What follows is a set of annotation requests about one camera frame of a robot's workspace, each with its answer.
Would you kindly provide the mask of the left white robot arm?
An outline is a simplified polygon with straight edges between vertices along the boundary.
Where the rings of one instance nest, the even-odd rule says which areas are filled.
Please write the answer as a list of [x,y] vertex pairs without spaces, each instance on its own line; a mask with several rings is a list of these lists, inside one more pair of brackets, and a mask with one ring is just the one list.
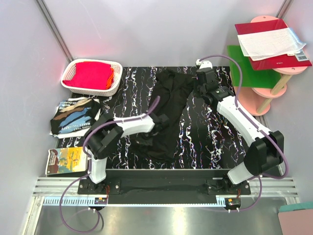
[[117,144],[125,136],[138,135],[136,143],[151,146],[152,138],[169,126],[165,114],[142,114],[135,117],[112,118],[101,116],[85,133],[83,151],[88,156],[88,177],[95,184],[106,178],[107,158],[115,152]]

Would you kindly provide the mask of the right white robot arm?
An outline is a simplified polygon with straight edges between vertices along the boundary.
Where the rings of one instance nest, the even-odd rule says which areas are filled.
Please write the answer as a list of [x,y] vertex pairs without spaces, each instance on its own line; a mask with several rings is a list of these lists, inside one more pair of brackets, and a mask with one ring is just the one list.
[[259,176],[283,162],[282,133],[263,126],[244,109],[229,88],[219,86],[212,68],[197,69],[194,91],[206,104],[230,121],[248,145],[244,161],[225,177],[225,182],[230,186]]

